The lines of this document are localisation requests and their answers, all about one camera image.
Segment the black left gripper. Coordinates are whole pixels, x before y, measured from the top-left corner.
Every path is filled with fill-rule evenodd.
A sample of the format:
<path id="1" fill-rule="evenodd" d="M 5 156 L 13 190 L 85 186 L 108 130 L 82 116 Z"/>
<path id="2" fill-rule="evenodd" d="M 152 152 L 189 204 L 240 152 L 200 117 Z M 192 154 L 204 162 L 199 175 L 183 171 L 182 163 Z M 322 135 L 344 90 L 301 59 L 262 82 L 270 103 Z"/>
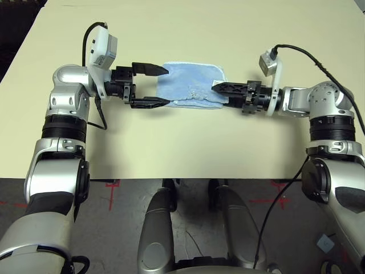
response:
<path id="1" fill-rule="evenodd" d="M 151 63 L 133 62 L 132 67 L 117 66 L 111 71 L 111 79 L 104 83 L 106 94 L 122 99 L 125 104 L 130 104 L 131 108 L 139 109 L 163 107 L 171 102 L 170 100 L 152 96 L 134 99 L 136 85 L 133 82 L 133 77 L 137 74 L 160 76 L 169 74 L 169 71 Z"/>

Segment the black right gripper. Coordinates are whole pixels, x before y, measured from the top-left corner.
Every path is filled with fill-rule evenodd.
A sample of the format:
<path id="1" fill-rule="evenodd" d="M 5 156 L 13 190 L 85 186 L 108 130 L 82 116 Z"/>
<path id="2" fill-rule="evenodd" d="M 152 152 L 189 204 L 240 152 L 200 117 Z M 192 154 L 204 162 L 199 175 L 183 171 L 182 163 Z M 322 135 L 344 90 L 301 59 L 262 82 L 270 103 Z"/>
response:
<path id="1" fill-rule="evenodd" d="M 242 107 L 244 114 L 267 111 L 271 100 L 271 87 L 263 86 L 260 81 L 249 80 L 245 83 L 223 82 L 212 87 L 219 94 L 228 96 L 228 107 Z"/>

